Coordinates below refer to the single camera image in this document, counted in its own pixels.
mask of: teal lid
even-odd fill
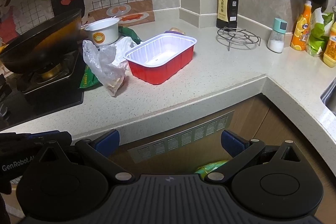
[[[279,33],[286,33],[287,21],[280,18],[275,18],[273,23],[273,30]]]

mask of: rectangular food container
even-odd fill
[[[196,42],[185,35],[163,33],[126,52],[124,58],[135,77],[159,85],[192,60]]]

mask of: brass burner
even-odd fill
[[[40,74],[43,80],[50,80],[54,78],[62,69],[62,65],[58,64],[55,67],[53,67],[51,70],[48,70],[47,72],[44,72]]]

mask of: wall vent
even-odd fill
[[[234,110],[214,118],[208,122],[162,138],[155,142],[147,143],[128,150],[135,163],[150,159],[156,155],[180,148],[184,145],[202,139],[218,130],[227,128],[232,120]]]

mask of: stainless steel sink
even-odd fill
[[[321,96],[322,102],[336,116],[336,78]]]

